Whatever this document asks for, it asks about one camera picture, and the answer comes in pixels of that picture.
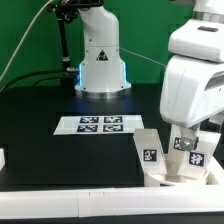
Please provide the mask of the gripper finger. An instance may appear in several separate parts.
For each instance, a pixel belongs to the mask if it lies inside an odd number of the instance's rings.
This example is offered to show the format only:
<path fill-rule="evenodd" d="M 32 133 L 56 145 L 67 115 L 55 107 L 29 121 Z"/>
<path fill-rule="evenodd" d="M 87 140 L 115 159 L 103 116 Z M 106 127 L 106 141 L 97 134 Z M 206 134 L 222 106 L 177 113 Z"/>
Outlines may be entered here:
<path fill-rule="evenodd" d="M 197 148 L 199 142 L 198 131 L 200 130 L 200 125 L 194 125 L 190 128 L 180 128 L 181 140 L 180 146 L 184 151 L 193 151 Z"/>

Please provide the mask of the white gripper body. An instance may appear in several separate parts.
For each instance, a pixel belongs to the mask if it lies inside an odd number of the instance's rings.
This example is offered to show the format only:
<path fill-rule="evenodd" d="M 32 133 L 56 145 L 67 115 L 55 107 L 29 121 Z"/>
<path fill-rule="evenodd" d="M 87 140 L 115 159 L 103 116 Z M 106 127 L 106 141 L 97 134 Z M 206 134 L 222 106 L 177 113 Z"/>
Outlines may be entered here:
<path fill-rule="evenodd" d="M 190 128 L 224 111 L 224 63 L 173 56 L 160 100 L 164 121 Z"/>

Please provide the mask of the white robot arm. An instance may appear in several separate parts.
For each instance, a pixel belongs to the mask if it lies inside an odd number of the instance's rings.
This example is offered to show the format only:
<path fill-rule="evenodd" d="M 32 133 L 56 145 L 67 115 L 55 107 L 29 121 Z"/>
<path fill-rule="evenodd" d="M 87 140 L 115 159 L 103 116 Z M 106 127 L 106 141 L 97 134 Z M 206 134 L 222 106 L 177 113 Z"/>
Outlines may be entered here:
<path fill-rule="evenodd" d="M 224 0 L 172 0 L 193 8 L 193 16 L 174 31 L 168 50 L 160 114 L 181 128 L 186 150 L 196 146 L 197 125 L 224 112 Z M 131 87 L 119 55 L 119 23 L 101 3 L 82 7 L 85 56 L 77 92 L 108 96 Z"/>

